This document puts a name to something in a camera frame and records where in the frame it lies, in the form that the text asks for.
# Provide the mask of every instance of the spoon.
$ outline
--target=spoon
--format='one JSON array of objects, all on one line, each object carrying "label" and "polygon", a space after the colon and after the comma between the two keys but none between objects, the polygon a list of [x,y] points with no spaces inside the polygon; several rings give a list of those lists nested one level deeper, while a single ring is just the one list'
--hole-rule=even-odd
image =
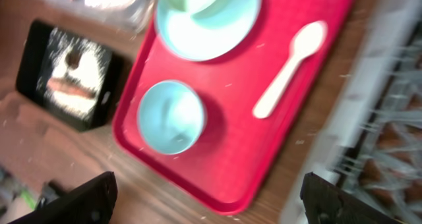
[{"label": "spoon", "polygon": [[316,21],[302,27],[290,43],[290,57],[253,108],[258,119],[270,116],[300,63],[316,53],[325,40],[327,25]]}]

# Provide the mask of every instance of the tray rim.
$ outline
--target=tray rim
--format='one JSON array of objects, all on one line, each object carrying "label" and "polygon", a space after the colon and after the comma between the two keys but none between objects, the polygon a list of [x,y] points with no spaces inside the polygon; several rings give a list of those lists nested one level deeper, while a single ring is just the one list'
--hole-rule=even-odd
[{"label": "tray rim", "polygon": [[[328,50],[324,52],[324,57],[323,57],[324,60],[320,64],[319,66],[320,68],[318,72],[313,76],[312,80],[309,82],[310,85],[312,85],[313,82],[316,80],[318,73],[324,64],[324,61],[326,60],[327,55],[330,52],[330,48],[332,47],[334,41],[336,40],[336,36],[339,34],[340,30],[342,29],[342,25],[346,21],[346,16],[349,13],[352,3],[353,3],[353,0],[347,0],[347,3],[344,4],[344,8],[338,8],[339,10],[336,12],[336,14],[339,15],[338,18],[340,19],[339,26],[333,32],[332,40],[326,43],[328,45]],[[167,169],[166,166],[150,158],[148,155],[142,152],[139,152],[138,149],[131,146],[130,143],[125,139],[125,131],[121,129],[121,125],[123,124],[123,121],[125,119],[127,108],[130,106],[131,99],[129,98],[129,103],[126,104],[125,108],[123,108],[122,103],[120,102],[125,99],[128,100],[127,97],[129,95],[132,95],[136,91],[135,88],[138,84],[138,80],[134,80],[134,79],[136,79],[136,76],[138,73],[139,73],[139,76],[142,74],[143,68],[145,66],[145,60],[147,60],[148,58],[149,52],[152,48],[152,44],[154,43],[156,38],[159,38],[159,35],[154,26],[154,18],[155,18],[155,14],[149,23],[148,29],[145,33],[145,38],[141,44],[141,47],[136,56],[136,61],[133,64],[131,72],[128,76],[127,82],[125,84],[125,88],[122,92],[121,99],[119,100],[119,106],[117,107],[115,115],[113,117],[113,121],[112,121],[113,137],[115,141],[117,142],[118,146],[121,147],[126,153],[130,154],[130,156],[141,161],[143,164],[145,164],[147,167],[149,167],[159,176],[169,181],[170,183],[173,183],[175,186],[178,186],[183,192],[187,193],[189,196],[193,197],[196,201],[200,202],[201,204],[208,207],[212,211],[221,215],[238,214],[248,208],[255,194],[258,192],[258,189],[261,183],[264,181],[266,174],[270,171],[271,164],[278,155],[277,151],[283,145],[282,143],[283,138],[285,137],[286,133],[289,131],[290,127],[292,126],[293,120],[294,118],[296,118],[298,111],[300,110],[302,104],[304,103],[305,96],[308,95],[309,90],[311,89],[311,86],[309,86],[301,96],[297,97],[297,100],[299,101],[299,106],[293,109],[289,109],[292,111],[292,114],[293,114],[291,120],[289,121],[289,119],[284,119],[284,121],[280,124],[276,132],[276,136],[274,136],[274,139],[272,140],[272,142],[268,144],[269,152],[267,152],[266,155],[263,156],[262,163],[258,166],[257,172],[255,174],[255,178],[251,182],[251,185],[249,185],[249,187],[246,189],[245,195],[242,196],[236,202],[231,202],[231,203],[221,202],[209,196],[206,192],[202,191],[199,187],[196,187],[190,184],[185,179],[179,179],[179,180],[173,179],[175,177],[177,178],[180,177],[176,173],[171,172],[171,171],[167,173],[161,172],[160,169],[162,168]]]}]

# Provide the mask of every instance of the red tray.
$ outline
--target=red tray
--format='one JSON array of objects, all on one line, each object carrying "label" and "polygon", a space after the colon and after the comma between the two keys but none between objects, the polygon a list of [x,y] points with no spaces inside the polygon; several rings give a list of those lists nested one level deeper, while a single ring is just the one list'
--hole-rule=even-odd
[{"label": "red tray", "polygon": [[[169,52],[151,24],[113,121],[118,143],[151,169],[220,214],[251,202],[320,70],[352,0],[262,0],[250,34],[229,53],[190,62]],[[296,72],[267,119],[252,109],[285,63],[290,40],[307,23],[325,20],[322,49]],[[180,80],[203,100],[208,113],[198,142],[179,155],[161,155],[142,140],[136,114],[142,96],[162,80]]]}]

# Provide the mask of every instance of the brown wooden surface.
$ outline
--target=brown wooden surface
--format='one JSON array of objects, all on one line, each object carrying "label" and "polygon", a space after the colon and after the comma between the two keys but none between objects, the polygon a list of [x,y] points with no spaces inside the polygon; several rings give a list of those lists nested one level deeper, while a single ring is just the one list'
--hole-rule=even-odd
[{"label": "brown wooden surface", "polygon": [[51,179],[73,188],[103,171],[114,171],[119,197],[111,223],[275,223],[315,133],[346,80],[342,75],[349,73],[375,3],[356,0],[254,202],[247,211],[225,217],[212,213],[120,150],[110,124],[78,133],[15,92],[24,42],[35,18],[109,45],[130,59],[136,57],[142,33],[134,38],[39,0],[0,0],[0,164],[35,191]]}]

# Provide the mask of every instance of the black tray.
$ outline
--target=black tray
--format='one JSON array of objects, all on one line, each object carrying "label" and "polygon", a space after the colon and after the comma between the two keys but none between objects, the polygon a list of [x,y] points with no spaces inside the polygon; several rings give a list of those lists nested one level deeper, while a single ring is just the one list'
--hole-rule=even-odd
[{"label": "black tray", "polygon": [[[104,82],[99,90],[91,116],[81,119],[70,113],[66,113],[64,109],[44,97],[44,92],[47,90],[47,81],[52,73],[52,64],[49,59],[49,49],[51,46],[48,46],[48,43],[50,34],[54,28],[54,26],[50,26],[39,20],[35,20],[32,23],[20,63],[16,89],[49,111],[52,115],[79,131],[104,125],[113,97],[113,91],[116,88],[121,69],[125,63],[124,58],[117,55],[108,47],[99,44],[107,51],[107,63],[104,66]],[[74,37],[83,38],[71,32],[66,33]]]}]

